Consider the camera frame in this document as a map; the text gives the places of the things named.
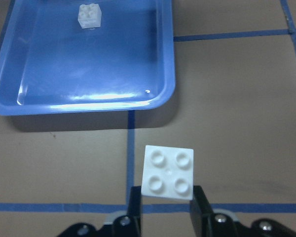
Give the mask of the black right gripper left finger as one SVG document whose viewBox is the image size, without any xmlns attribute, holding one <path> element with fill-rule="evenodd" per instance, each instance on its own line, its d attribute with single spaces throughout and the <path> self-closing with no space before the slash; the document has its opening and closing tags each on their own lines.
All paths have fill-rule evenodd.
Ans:
<svg viewBox="0 0 296 237">
<path fill-rule="evenodd" d="M 142 195 L 141 186 L 130 190 L 126 214 L 117 217 L 112 225 L 113 237 L 141 237 Z"/>
</svg>

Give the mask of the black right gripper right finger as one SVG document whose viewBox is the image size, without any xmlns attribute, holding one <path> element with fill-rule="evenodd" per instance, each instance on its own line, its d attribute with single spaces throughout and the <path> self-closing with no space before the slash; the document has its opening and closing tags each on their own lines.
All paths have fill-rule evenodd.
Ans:
<svg viewBox="0 0 296 237">
<path fill-rule="evenodd" d="M 201 186 L 193 187 L 189 204 L 190 218 L 197 237 L 235 237 L 237 230 L 231 217 L 214 212 Z"/>
</svg>

